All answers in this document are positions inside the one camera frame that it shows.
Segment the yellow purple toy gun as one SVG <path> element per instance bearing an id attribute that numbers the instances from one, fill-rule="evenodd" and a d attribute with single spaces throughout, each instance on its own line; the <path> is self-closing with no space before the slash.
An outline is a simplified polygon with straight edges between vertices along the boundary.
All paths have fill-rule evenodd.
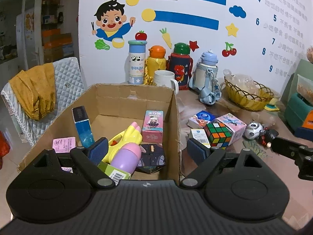
<path id="1" fill-rule="evenodd" d="M 108 152 L 102 162 L 132 174 L 142 155 L 139 146 L 141 142 L 141 127 L 134 121 L 124 131 L 109 140 Z"/>

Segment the black-haired doll figure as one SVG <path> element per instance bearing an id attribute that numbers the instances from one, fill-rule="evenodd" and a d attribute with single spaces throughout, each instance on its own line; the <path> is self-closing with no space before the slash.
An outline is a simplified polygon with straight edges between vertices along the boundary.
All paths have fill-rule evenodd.
<path id="1" fill-rule="evenodd" d="M 277 130 L 265 127 L 263 130 L 260 131 L 258 143 L 266 148 L 270 148 L 272 141 L 278 136 L 279 133 Z"/>

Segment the white small barcode box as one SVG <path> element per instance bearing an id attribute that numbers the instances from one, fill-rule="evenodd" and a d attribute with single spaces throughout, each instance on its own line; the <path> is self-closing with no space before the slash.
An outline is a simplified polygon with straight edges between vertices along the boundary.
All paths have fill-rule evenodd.
<path id="1" fill-rule="evenodd" d="M 207 148 L 211 147 L 209 139 L 207 137 L 207 134 L 206 134 L 205 130 L 202 128 L 201 129 L 192 128 L 189 132 L 189 138 L 194 138 L 195 140 L 197 140 L 198 142 L 200 142 L 201 144 L 203 144 Z"/>

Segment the pink flat box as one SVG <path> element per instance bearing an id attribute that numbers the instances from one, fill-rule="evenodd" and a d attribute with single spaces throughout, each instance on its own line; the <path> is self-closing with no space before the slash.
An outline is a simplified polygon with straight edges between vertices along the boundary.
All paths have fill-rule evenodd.
<path id="1" fill-rule="evenodd" d="M 56 138 L 52 141 L 52 148 L 56 153 L 68 153 L 76 147 L 75 137 Z"/>

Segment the green barcode box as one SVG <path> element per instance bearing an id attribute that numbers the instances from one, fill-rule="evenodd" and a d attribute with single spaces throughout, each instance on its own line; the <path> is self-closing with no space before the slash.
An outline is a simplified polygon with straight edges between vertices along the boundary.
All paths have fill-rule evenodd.
<path id="1" fill-rule="evenodd" d="M 121 169 L 115 168 L 108 163 L 100 162 L 98 164 L 98 168 L 104 172 L 109 178 L 111 178 L 116 185 L 119 184 L 121 180 L 129 180 L 131 178 L 131 174 L 123 171 Z"/>

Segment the blue orange small box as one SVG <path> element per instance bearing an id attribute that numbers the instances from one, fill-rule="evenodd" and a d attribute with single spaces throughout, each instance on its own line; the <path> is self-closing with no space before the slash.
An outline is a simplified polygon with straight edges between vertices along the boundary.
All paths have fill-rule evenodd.
<path id="1" fill-rule="evenodd" d="M 213 120 L 215 120 L 215 116 L 213 114 L 202 110 L 189 118 L 187 125 L 193 129 L 202 129 Z"/>

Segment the cardboard milk box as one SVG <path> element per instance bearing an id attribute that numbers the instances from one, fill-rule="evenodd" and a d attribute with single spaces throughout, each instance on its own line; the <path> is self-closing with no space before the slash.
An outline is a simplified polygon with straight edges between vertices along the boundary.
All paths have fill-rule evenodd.
<path id="1" fill-rule="evenodd" d="M 143 125 L 147 110 L 161 110 L 163 116 L 163 149 L 165 167 L 154 174 L 134 172 L 133 179 L 179 181 L 180 128 L 176 95 L 170 88 L 150 85 L 94 84 L 67 107 L 48 127 L 18 166 L 23 171 L 44 149 L 52 148 L 55 138 L 74 137 L 80 142 L 74 124 L 72 109 L 83 106 L 90 120 L 95 140 L 113 138 L 132 122 Z"/>

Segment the dark space folding puzzle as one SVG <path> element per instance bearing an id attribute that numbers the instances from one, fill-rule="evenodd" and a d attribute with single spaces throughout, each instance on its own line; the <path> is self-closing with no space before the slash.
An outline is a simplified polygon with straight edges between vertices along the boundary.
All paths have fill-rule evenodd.
<path id="1" fill-rule="evenodd" d="M 162 144 L 148 143 L 140 144 L 139 146 L 142 152 L 136 171 L 145 174 L 153 174 L 166 165 L 165 152 Z"/>

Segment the yellow coaster with jar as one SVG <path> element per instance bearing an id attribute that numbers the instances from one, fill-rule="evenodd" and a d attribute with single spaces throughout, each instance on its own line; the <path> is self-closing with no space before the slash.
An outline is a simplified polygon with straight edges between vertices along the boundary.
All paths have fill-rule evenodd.
<path id="1" fill-rule="evenodd" d="M 272 98 L 271 101 L 264 107 L 264 109 L 267 111 L 279 111 L 280 109 L 276 106 L 278 100 L 279 99 L 277 97 Z"/>

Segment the green storage container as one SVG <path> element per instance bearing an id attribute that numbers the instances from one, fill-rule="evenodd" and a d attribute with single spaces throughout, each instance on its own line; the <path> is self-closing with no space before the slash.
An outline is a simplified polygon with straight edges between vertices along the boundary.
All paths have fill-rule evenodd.
<path id="1" fill-rule="evenodd" d="M 291 73 L 282 97 L 284 119 L 292 134 L 312 141 L 312 63 L 301 59 Z"/>

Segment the quilted white chair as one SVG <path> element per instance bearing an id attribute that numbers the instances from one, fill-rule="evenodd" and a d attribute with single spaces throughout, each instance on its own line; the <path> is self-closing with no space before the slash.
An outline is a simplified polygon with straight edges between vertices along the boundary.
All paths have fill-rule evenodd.
<path id="1" fill-rule="evenodd" d="M 63 58 L 53 62 L 56 85 L 56 105 L 54 111 L 41 120 L 29 118 L 17 101 L 10 83 L 1 90 L 1 97 L 12 118 L 16 131 L 23 142 L 34 146 L 52 122 L 85 91 L 76 57 Z"/>

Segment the plastic bag in basket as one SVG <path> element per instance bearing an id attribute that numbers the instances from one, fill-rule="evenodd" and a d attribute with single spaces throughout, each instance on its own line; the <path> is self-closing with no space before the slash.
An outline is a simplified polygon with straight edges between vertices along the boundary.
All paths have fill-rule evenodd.
<path id="1" fill-rule="evenodd" d="M 253 79 L 245 74 L 232 74 L 231 70 L 223 70 L 224 77 L 233 85 L 237 86 L 241 90 L 247 91 L 249 93 L 255 94 L 258 91 Z"/>

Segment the yellow cloth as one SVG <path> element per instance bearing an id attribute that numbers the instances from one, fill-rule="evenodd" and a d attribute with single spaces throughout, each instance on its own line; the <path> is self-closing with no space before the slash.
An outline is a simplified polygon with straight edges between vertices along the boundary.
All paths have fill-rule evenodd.
<path id="1" fill-rule="evenodd" d="M 53 63 L 21 70 L 9 83 L 17 101 L 32 120 L 41 120 L 54 111 L 57 98 Z"/>

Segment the yellow orange-lid bottle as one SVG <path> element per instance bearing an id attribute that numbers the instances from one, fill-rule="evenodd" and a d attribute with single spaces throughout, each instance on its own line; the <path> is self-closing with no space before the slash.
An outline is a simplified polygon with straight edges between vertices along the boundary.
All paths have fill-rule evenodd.
<path id="1" fill-rule="evenodd" d="M 162 46 L 154 45 L 148 49 L 149 56 L 145 60 L 144 84 L 152 85 L 155 71 L 166 69 L 166 50 Z"/>

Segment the cartoon boy wall sticker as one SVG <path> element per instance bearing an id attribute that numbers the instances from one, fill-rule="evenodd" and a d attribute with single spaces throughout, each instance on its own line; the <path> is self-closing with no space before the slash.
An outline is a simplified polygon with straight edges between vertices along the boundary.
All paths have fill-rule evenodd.
<path id="1" fill-rule="evenodd" d="M 123 38 L 136 22 L 135 17 L 129 20 L 125 14 L 125 5 L 117 0 L 110 0 L 101 4 L 96 13 L 95 24 L 97 29 L 93 28 L 92 34 L 106 41 L 113 41 L 115 38 Z"/>

